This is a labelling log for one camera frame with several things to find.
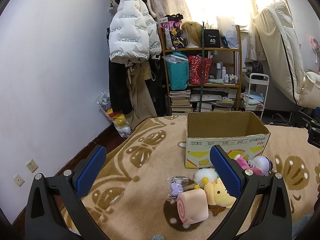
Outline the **stack of books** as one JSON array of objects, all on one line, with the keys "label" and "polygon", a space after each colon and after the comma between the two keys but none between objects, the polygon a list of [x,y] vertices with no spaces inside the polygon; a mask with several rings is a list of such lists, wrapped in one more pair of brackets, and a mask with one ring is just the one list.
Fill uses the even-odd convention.
[{"label": "stack of books", "polygon": [[174,90],[169,93],[170,106],[172,112],[189,113],[193,111],[192,103],[190,102],[190,90]]}]

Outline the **white puffer jacket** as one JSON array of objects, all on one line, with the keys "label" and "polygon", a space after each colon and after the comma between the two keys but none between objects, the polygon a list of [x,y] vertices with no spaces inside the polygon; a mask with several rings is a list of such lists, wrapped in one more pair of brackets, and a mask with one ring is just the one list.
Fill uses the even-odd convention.
[{"label": "white puffer jacket", "polygon": [[143,0],[120,0],[109,33],[110,61],[142,63],[162,52],[157,22]]}]

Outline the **white fluffy duck keychain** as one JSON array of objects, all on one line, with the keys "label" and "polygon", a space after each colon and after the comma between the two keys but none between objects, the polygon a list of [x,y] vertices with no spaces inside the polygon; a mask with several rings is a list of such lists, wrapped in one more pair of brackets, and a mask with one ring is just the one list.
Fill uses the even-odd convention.
[{"label": "white fluffy duck keychain", "polygon": [[214,168],[201,168],[194,174],[194,182],[200,188],[204,189],[207,183],[215,183],[218,174]]}]

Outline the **cream recliner chair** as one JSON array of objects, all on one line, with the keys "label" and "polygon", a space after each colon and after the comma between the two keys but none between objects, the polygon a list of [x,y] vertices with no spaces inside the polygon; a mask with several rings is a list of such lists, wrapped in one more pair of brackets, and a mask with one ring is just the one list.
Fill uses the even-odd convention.
[{"label": "cream recliner chair", "polygon": [[274,85],[300,107],[319,107],[319,74],[304,70],[297,34],[285,3],[267,6],[253,18],[253,23]]}]

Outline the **white utility cart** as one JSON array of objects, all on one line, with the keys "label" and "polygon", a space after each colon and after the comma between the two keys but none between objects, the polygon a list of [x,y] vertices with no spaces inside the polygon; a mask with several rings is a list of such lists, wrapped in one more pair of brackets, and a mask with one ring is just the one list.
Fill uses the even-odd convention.
[{"label": "white utility cart", "polygon": [[259,113],[259,118],[262,120],[270,84],[269,76],[260,73],[248,75],[242,73],[242,84],[244,91],[240,95],[241,106],[245,111]]}]

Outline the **wall switch socket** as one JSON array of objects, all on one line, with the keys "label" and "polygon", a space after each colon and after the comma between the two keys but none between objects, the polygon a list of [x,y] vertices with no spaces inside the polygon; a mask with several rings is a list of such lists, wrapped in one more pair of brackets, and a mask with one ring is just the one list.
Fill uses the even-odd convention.
[{"label": "wall switch socket", "polygon": [[25,180],[19,174],[15,175],[13,180],[18,187],[21,187],[25,182]]}]

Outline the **purple toy in plastic bag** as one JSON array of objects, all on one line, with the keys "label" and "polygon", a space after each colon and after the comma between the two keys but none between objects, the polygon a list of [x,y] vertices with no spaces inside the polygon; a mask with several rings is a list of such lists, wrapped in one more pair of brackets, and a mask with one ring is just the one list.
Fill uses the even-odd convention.
[{"label": "purple toy in plastic bag", "polygon": [[168,201],[176,200],[178,196],[184,192],[184,188],[188,186],[189,179],[187,177],[170,177],[167,178],[169,184]]}]

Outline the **blonde wig on stand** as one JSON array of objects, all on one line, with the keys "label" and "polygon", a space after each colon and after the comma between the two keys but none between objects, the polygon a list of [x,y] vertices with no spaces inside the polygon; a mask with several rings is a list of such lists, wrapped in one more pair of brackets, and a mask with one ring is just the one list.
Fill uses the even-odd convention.
[{"label": "blonde wig on stand", "polygon": [[197,22],[186,21],[181,25],[183,38],[186,41],[187,48],[200,48],[201,43],[201,25]]}]

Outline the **beige hanging trousers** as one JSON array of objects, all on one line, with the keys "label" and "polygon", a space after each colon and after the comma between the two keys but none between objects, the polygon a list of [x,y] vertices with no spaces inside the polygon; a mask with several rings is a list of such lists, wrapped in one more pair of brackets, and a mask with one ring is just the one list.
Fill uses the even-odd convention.
[{"label": "beige hanging trousers", "polygon": [[131,110],[129,114],[125,114],[125,116],[132,129],[135,129],[145,119],[157,116],[145,83],[145,74],[147,77],[151,77],[151,69],[148,61],[132,65],[127,71],[126,82],[133,110]]}]

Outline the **pink bear plush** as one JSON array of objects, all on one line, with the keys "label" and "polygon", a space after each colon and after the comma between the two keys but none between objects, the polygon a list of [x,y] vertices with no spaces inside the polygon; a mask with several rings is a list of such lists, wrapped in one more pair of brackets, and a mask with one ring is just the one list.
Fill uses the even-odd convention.
[{"label": "pink bear plush", "polygon": [[241,168],[243,170],[251,170],[253,171],[254,174],[258,175],[258,176],[262,176],[263,173],[262,173],[262,170],[261,169],[258,169],[256,167],[250,167],[249,164],[247,163],[247,161],[243,158],[242,155],[239,155],[237,154],[235,157],[234,157],[234,160],[241,166]]}]

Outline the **green pole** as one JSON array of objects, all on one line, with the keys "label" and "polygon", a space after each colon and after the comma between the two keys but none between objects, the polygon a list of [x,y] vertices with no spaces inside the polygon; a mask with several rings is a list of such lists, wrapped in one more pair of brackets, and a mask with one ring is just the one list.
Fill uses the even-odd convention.
[{"label": "green pole", "polygon": [[201,113],[201,110],[202,110],[204,71],[205,71],[205,60],[204,60],[204,21],[203,21],[201,26],[201,87],[200,87],[199,113]]}]

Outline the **teal bag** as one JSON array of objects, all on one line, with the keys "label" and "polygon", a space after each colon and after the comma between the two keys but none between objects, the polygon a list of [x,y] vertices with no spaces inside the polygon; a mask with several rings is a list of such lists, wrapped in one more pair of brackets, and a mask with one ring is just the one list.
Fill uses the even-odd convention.
[{"label": "teal bag", "polygon": [[185,90],[189,84],[189,60],[180,52],[163,57],[167,64],[170,87],[172,90]]}]

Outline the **red patterned bag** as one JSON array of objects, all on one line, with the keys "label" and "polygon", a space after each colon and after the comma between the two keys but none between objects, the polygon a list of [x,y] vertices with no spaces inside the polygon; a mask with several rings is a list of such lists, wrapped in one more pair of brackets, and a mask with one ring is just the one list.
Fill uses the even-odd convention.
[{"label": "red patterned bag", "polygon": [[[201,85],[201,56],[200,55],[189,55],[189,82],[192,85]],[[212,66],[213,59],[204,58],[205,60],[205,71],[204,71],[204,84],[209,80],[209,73]]]}]

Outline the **pink swirl roll plush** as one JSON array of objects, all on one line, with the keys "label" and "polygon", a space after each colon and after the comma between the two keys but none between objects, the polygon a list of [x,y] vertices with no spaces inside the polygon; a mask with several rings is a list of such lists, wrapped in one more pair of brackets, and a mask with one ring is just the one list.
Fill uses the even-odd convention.
[{"label": "pink swirl roll plush", "polygon": [[176,203],[179,218],[185,225],[202,222],[209,216],[206,193],[201,188],[182,192]]}]

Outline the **bag of plush toys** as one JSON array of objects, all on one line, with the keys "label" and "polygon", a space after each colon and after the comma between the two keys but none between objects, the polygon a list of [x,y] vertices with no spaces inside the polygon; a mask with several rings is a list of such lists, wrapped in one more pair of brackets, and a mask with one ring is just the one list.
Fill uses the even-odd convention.
[{"label": "bag of plush toys", "polygon": [[119,135],[122,138],[128,138],[132,133],[132,129],[125,115],[112,109],[109,92],[102,91],[97,98],[97,104],[108,120],[112,122]]}]

